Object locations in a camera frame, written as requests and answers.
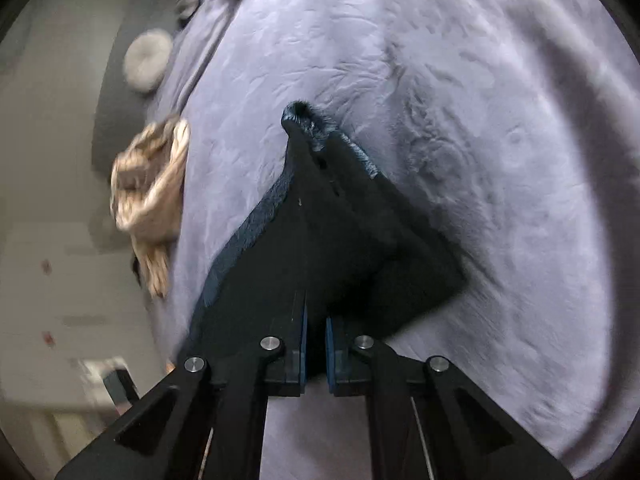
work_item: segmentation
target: round cushion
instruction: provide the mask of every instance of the round cushion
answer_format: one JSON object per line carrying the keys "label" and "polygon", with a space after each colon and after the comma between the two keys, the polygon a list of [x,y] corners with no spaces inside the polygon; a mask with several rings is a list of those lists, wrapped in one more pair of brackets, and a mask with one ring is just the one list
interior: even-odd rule
{"label": "round cushion", "polygon": [[162,81],[174,44],[161,28],[140,34],[124,55],[123,72],[127,84],[136,92],[152,92]]}

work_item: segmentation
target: beige scarf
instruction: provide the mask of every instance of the beige scarf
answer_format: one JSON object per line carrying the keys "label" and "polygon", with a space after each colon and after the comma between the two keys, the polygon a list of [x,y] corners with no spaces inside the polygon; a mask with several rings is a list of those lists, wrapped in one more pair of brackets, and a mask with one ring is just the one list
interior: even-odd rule
{"label": "beige scarf", "polygon": [[180,117],[152,123],[116,157],[111,213],[129,233],[152,296],[168,291],[168,245],[178,237],[189,126]]}

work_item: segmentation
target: dark cloth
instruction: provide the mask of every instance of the dark cloth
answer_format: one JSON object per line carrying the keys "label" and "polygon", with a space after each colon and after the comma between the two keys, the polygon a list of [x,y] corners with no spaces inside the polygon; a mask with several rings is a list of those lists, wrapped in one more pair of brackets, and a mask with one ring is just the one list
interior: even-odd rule
{"label": "dark cloth", "polygon": [[375,338],[438,307],[465,283],[456,250],[348,141],[304,103],[287,107],[286,197],[230,268],[215,300],[196,307],[181,357],[215,361],[270,334],[297,294],[308,313],[307,368],[324,371],[324,322],[355,318]]}

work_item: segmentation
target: floor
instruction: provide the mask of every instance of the floor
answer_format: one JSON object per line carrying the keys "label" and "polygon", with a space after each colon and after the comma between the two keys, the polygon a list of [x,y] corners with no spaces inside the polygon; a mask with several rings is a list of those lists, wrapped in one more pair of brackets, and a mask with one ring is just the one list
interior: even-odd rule
{"label": "floor", "polygon": [[128,1],[31,0],[0,43],[0,426],[38,480],[68,459],[39,417],[73,433],[66,415],[96,408],[79,362],[120,357],[141,393],[164,373],[108,186],[90,166]]}

